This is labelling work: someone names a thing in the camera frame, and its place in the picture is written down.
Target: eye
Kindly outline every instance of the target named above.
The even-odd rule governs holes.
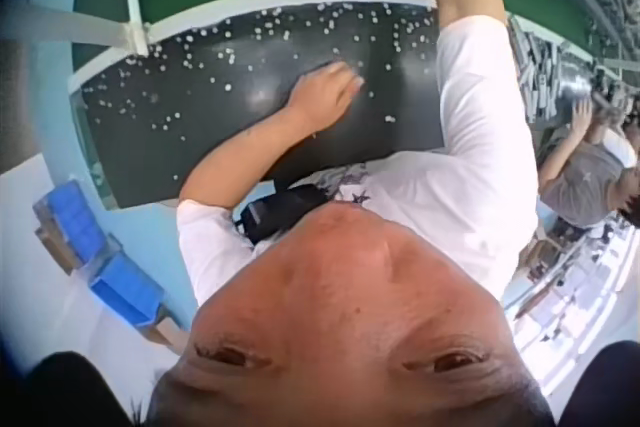
[[[433,372],[436,374],[449,372],[450,370],[460,369],[471,364],[482,362],[482,358],[465,352],[455,352],[444,355],[433,363]]]
[[[236,367],[246,367],[249,358],[239,350],[223,347],[215,351],[211,356],[211,360],[215,360],[216,362],[223,364],[234,365]]]
[[[257,357],[251,353],[243,352],[235,347],[220,346],[215,350],[194,345],[196,355],[203,359],[212,360],[220,364],[245,369],[265,367],[271,363],[269,359]]]

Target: hand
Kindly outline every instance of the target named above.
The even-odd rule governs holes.
[[[284,112],[295,118],[306,136],[327,129],[347,111],[364,84],[344,62],[303,75]]]
[[[593,106],[591,99],[583,99],[573,104],[570,135],[582,140],[591,126]]]

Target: person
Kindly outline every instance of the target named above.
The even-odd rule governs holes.
[[[499,302],[537,225],[503,2],[437,2],[445,154],[314,175],[335,200],[253,246],[231,209],[347,111],[365,80],[339,62],[190,174],[177,223],[200,308],[151,425],[553,425]]]
[[[614,211],[640,226],[640,130],[631,124],[624,133],[613,132],[606,116],[594,118],[591,100],[576,103],[569,134],[540,168],[540,200],[575,227]]]

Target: gray shirt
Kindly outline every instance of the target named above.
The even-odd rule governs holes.
[[[604,147],[582,142],[540,200],[571,225],[591,227],[609,213],[607,188],[623,169]]]

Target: finger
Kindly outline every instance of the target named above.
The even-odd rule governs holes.
[[[364,85],[364,79],[362,77],[356,77],[349,85],[344,89],[342,95],[338,98],[338,109],[346,110],[353,102],[354,97]]]
[[[338,72],[332,74],[331,86],[335,89],[334,92],[336,96],[339,98],[347,86],[357,78],[358,75],[351,70],[349,66],[346,66],[346,68],[340,69]]]
[[[320,69],[321,73],[323,74],[335,74],[337,72],[340,72],[341,70],[344,70],[345,68],[348,68],[349,66],[343,62],[343,61],[339,61],[339,62],[333,62],[332,64],[327,65],[325,68]]]

